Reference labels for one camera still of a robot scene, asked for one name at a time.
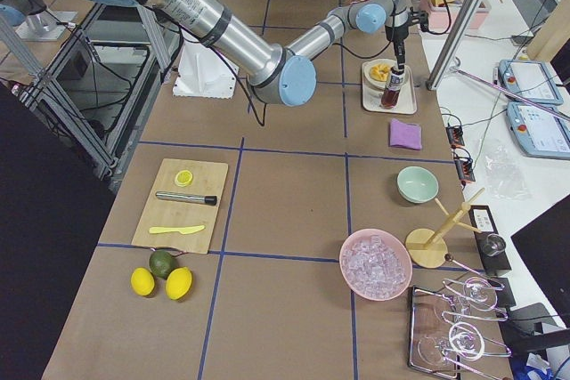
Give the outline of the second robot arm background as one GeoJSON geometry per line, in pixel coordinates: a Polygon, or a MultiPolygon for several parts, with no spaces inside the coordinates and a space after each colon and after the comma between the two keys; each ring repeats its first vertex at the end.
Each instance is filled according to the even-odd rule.
{"type": "Polygon", "coordinates": [[[44,0],[1,0],[1,17],[21,39],[44,42],[59,39],[77,12],[53,11],[44,0]]]}

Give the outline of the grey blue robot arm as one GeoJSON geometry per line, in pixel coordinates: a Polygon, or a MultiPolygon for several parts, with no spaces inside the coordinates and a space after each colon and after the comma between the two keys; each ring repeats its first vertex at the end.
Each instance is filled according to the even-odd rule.
{"type": "Polygon", "coordinates": [[[350,30],[372,34],[384,28],[395,47],[396,64],[405,63],[409,28],[428,30],[428,15],[410,0],[368,0],[329,12],[289,45],[268,44],[219,0],[90,0],[101,4],[147,6],[161,11],[188,30],[202,45],[213,46],[247,75],[248,88],[262,102],[298,106],[316,87],[313,58],[350,30]]]}

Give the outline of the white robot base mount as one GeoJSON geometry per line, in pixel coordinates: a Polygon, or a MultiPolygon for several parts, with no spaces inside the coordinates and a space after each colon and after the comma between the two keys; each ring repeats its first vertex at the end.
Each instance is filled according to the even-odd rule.
{"type": "Polygon", "coordinates": [[[231,99],[236,86],[239,68],[216,51],[185,42],[178,64],[178,77],[173,95],[231,99]]]}

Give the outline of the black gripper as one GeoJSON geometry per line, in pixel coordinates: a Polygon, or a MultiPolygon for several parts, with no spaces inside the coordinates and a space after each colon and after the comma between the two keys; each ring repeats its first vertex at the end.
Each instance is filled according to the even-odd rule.
{"type": "Polygon", "coordinates": [[[428,14],[424,11],[414,11],[412,8],[404,8],[394,12],[387,19],[385,25],[387,40],[393,44],[395,51],[395,70],[398,74],[404,72],[405,45],[409,35],[409,27],[419,24],[421,31],[428,31],[428,14]]]}

